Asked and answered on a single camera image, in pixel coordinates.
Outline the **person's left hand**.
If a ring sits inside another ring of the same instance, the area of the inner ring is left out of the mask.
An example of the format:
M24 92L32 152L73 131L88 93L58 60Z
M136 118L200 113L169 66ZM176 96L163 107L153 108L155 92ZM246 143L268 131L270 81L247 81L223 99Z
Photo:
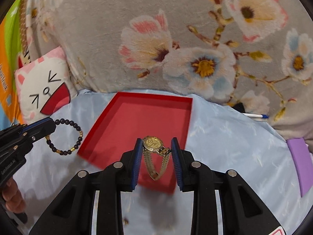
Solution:
M6 208L16 214L25 211L25 200L17 186L16 181L11 177L5 184L2 190L2 196L5 201Z

